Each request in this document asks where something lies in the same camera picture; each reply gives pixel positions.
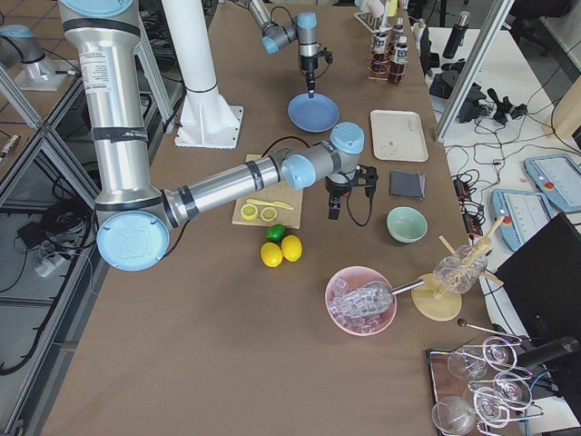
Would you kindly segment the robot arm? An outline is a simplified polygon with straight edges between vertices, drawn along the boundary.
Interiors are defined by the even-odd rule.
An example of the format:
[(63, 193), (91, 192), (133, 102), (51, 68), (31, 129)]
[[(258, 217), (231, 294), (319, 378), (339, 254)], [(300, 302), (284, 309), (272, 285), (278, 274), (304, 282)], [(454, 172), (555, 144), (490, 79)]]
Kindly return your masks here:
[[(59, 8), (65, 38), (79, 54), (99, 164), (96, 243), (112, 267), (136, 272), (155, 265), (172, 251), (172, 229), (278, 183), (299, 190), (323, 181), (331, 218), (352, 188), (373, 194), (377, 172), (359, 160), (365, 135), (349, 122), (336, 124), (328, 140), (303, 151), (284, 148), (174, 191), (155, 188), (134, 58), (142, 36), (139, 6), (134, 1), (63, 1)], [(166, 1), (162, 8), (185, 87), (176, 143), (234, 148), (243, 110), (219, 92), (202, 4)]]
[(313, 99), (316, 94), (317, 69), (319, 59), (327, 66), (333, 63), (333, 54), (319, 42), (318, 19), (314, 12), (302, 12), (293, 16), (285, 25), (273, 18), (275, 7), (268, 10), (263, 1), (240, 1), (253, 17), (261, 30), (261, 41), (265, 51), (274, 55), (286, 46), (298, 44), (299, 70), (305, 78), (307, 96)]

